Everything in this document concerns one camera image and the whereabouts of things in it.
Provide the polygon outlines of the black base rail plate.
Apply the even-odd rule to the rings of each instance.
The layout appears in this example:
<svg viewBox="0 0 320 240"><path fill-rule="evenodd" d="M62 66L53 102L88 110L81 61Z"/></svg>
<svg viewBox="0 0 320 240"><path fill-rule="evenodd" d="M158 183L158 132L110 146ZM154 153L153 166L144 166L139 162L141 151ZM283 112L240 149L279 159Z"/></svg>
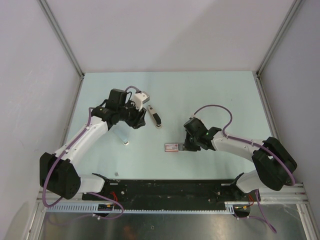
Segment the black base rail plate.
<svg viewBox="0 0 320 240"><path fill-rule="evenodd" d="M247 204L255 192L234 194L232 179L150 180L108 179L97 196L83 194L84 201L102 201L116 196L125 210L216 211L226 202Z"/></svg>

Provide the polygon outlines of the aluminium frame post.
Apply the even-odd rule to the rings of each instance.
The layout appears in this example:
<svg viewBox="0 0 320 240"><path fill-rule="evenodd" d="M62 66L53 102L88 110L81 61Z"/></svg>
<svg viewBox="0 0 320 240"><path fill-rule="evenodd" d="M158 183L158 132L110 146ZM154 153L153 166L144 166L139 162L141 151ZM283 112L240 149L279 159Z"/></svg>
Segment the aluminium frame post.
<svg viewBox="0 0 320 240"><path fill-rule="evenodd" d="M84 75L84 72L81 69L80 64L79 64L74 52L72 51L72 48L71 48L70 44L68 43L68 40L67 40L65 34L63 33L63 30L62 30L60 24L58 23L50 5L48 4L48 1L47 0L37 0L37 3L39 4L44 16L46 17L46 19L47 19L47 21L53 31L53 33L55 34L57 40L59 41L67 58L71 62L71 65L73 66L74 70L76 71L76 73L80 77L82 77Z"/></svg>
<svg viewBox="0 0 320 240"><path fill-rule="evenodd" d="M269 61L271 60L273 54L275 53L277 47L281 43L282 39L284 38L285 34L289 30L291 24L293 23L296 15L298 14L300 8L302 7L304 0L294 0L285 15L284 20L282 21L275 37L273 38L271 45L269 46L266 54L264 55L259 67L256 70L256 74L260 76L263 71L265 70L266 66L268 65Z"/></svg>

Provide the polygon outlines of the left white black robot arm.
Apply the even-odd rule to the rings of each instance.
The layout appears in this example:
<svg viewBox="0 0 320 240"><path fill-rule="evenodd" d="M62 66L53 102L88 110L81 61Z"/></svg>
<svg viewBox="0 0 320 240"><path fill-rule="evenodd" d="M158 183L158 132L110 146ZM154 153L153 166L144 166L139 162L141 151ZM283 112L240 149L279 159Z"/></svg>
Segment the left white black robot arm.
<svg viewBox="0 0 320 240"><path fill-rule="evenodd" d="M90 147L119 122L133 129L145 126L148 93L137 90L112 89L109 97L100 105L89 108L86 124L66 144L54 153L45 152L39 159L39 183L43 191L50 191L63 199L72 199L76 194L93 193L98 199L110 196L111 188L106 178L99 174L80 175L76 166Z"/></svg>

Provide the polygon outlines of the right aluminium frame post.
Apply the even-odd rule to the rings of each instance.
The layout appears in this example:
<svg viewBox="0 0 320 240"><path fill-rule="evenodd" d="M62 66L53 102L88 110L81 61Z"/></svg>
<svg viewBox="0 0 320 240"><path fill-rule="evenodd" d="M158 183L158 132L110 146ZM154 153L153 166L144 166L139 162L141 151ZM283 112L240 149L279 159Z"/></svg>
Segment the right aluminium frame post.
<svg viewBox="0 0 320 240"><path fill-rule="evenodd" d="M282 39L284 38L285 34L289 30L291 24L293 23L296 15L298 14L300 8L302 7L304 0L294 0L285 15L284 20L282 21L275 37L273 38L271 45L269 46L266 54L264 55L259 67L256 70L256 74L260 76L263 71L265 70L266 66L268 65L269 61L271 60L273 54L275 53L277 47L281 43Z"/></svg>

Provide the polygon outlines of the red white staple box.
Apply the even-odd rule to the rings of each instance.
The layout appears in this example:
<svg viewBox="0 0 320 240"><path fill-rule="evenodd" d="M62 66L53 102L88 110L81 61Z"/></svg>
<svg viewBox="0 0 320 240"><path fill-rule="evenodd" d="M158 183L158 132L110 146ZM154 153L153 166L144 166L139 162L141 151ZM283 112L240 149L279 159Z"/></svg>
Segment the red white staple box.
<svg viewBox="0 0 320 240"><path fill-rule="evenodd" d="M165 143L164 151L165 152L182 152L185 150L183 143Z"/></svg>

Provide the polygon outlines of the left aluminium frame post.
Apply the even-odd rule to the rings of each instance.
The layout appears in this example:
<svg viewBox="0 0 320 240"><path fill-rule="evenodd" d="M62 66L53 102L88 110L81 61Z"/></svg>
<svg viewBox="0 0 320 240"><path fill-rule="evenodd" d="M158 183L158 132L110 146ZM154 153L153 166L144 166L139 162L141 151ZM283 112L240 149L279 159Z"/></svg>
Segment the left aluminium frame post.
<svg viewBox="0 0 320 240"><path fill-rule="evenodd" d="M81 69L80 64L79 64L74 52L72 51L72 48L71 48L70 44L68 43L68 40L67 40L65 34L63 33L63 30L62 30L60 24L58 23L50 5L48 4L48 1L47 0L37 0L37 3L39 4L44 16L46 17L46 19L47 19L47 21L53 31L53 33L55 34L57 40L59 41L67 58L71 62L71 65L73 66L74 70L76 71L76 73L80 77L82 77L84 75L84 72Z"/></svg>

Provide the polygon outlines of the beige black stapler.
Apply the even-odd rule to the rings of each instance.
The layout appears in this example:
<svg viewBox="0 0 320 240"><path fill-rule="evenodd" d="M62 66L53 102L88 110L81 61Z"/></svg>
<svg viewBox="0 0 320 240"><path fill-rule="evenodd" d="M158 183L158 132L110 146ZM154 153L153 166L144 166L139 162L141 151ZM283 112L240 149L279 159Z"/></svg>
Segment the beige black stapler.
<svg viewBox="0 0 320 240"><path fill-rule="evenodd" d="M152 105L148 105L147 106L147 110L154 122L154 125L157 129L161 129L162 128L162 120L158 114L158 112L155 110L155 108Z"/></svg>

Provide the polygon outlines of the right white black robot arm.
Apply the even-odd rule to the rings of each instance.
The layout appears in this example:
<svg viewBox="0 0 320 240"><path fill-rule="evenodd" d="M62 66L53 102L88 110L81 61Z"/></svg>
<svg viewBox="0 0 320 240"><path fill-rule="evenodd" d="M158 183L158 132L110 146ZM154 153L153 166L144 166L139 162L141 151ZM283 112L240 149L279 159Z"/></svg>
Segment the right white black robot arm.
<svg viewBox="0 0 320 240"><path fill-rule="evenodd" d="M294 171L298 165L280 141L274 137L266 140L246 139L229 135L225 129L207 129L197 117L184 125L184 149L221 151L236 155L254 164L255 170L238 175L230 185L230 194L242 201L251 191L267 187L280 191L283 186L295 185Z"/></svg>

